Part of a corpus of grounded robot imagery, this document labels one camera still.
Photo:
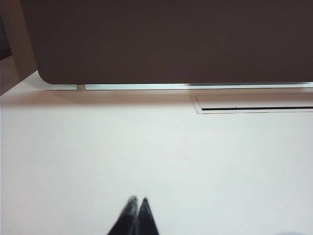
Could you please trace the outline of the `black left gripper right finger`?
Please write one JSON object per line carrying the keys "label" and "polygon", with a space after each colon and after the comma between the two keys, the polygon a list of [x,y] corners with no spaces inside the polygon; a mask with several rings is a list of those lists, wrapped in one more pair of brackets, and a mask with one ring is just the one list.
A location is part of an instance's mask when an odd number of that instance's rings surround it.
{"label": "black left gripper right finger", "polygon": [[138,234],[158,235],[157,226],[147,198],[144,198],[138,214]]}

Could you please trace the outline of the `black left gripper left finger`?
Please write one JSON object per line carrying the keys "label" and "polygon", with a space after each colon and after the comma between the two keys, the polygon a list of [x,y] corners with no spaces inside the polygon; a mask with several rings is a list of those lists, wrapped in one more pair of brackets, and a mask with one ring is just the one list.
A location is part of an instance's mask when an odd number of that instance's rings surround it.
{"label": "black left gripper left finger", "polygon": [[135,235],[137,233],[137,206],[137,197],[131,196],[108,235]]}

